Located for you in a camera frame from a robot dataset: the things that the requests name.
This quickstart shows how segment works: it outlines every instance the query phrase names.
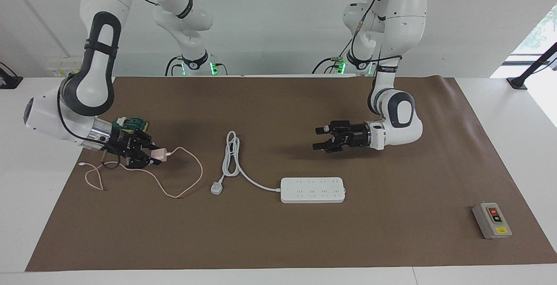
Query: black stand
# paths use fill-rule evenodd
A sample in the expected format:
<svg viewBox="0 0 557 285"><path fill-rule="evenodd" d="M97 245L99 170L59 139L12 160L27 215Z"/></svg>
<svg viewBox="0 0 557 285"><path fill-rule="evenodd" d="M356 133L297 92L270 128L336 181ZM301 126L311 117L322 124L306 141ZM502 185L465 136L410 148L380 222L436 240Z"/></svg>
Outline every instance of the black stand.
<svg viewBox="0 0 557 285"><path fill-rule="evenodd" d="M546 51L537 61L535 61L528 69L519 77L509 77L507 81L514 89L527 90L524 81L532 75L539 67L541 67L551 56L557 53L557 43L554 43L548 51Z"/></svg>
<svg viewBox="0 0 557 285"><path fill-rule="evenodd" d="M16 89L21 81L23 80L23 77L13 77L8 75L8 73L6 73L3 69L0 68L0 78L4 80L4 85L0 85L0 89Z"/></svg>

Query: white wall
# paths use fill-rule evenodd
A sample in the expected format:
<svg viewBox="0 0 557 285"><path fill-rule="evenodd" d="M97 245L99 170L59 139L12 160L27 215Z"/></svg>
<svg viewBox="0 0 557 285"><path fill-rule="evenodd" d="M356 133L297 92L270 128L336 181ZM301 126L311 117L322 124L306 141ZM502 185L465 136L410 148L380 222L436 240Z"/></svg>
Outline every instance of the white wall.
<svg viewBox="0 0 557 285"><path fill-rule="evenodd" d="M25 0L0 1L0 59L22 75L44 75L36 69L44 67L47 56L82 55L87 32L79 19L80 0L27 0L38 16ZM230 73L303 74L320 59L340 53L350 39L342 10L350 2L365 0L195 1L215 15L213 28L202 34ZM489 77L555 2L429 0L426 33L404 57L400 75ZM154 23L151 9L134 0L115 75L159 75L167 60L179 54L174 40ZM43 23L46 28L30 27ZM5 43L6 35L12 35L12 42ZM6 55L11 49L19 49L21 55ZM36 65L30 67L29 61Z"/></svg>

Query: gray switch box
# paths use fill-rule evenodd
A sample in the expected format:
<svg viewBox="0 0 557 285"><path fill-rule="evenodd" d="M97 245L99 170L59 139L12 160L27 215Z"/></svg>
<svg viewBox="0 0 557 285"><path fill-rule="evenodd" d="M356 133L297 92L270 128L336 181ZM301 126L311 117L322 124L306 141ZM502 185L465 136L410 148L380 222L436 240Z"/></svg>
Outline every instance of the gray switch box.
<svg viewBox="0 0 557 285"><path fill-rule="evenodd" d="M482 230L483 237L497 239L513 235L501 209L495 202L479 204L472 208L472 212Z"/></svg>

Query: brown mat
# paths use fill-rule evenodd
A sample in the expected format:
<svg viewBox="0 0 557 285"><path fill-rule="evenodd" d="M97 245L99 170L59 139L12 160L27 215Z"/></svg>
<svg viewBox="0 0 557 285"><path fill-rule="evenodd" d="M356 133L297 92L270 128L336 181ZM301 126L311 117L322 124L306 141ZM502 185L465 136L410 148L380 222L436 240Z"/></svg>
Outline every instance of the brown mat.
<svg viewBox="0 0 557 285"><path fill-rule="evenodd" d="M422 138L382 152L312 150L314 128L362 122L372 79L118 78L102 117L141 116L159 145L185 146L206 174L185 198L164 196L141 172L103 171L105 192L72 172L27 271L517 265L557 255L453 79L401 78L416 99ZM287 176L340 176L346 201L285 205L280 194L227 178L225 137L241 164L276 188ZM79 161L97 163L99 152ZM197 179L186 154L150 167L172 193ZM482 239L471 206L495 201L513 236Z"/></svg>

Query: black mount base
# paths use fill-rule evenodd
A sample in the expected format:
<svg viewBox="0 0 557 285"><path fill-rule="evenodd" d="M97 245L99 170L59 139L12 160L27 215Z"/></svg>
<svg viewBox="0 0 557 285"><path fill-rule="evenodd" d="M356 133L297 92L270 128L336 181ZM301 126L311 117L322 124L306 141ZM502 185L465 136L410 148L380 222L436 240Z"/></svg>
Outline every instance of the black mount base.
<svg viewBox="0 0 557 285"><path fill-rule="evenodd" d="M513 87L513 89L517 89L519 91L527 91L528 90L528 88L525 85L522 85L522 86L515 85L515 83L513 83L513 80L515 80L515 79L516 79L515 77L507 78L507 81L509 82L511 87Z"/></svg>
<svg viewBox="0 0 557 285"><path fill-rule="evenodd" d="M16 76L13 77L13 79L15 79L15 83L10 85L8 84L0 85L0 89L16 89L20 85L21 81L23 80L23 77Z"/></svg>

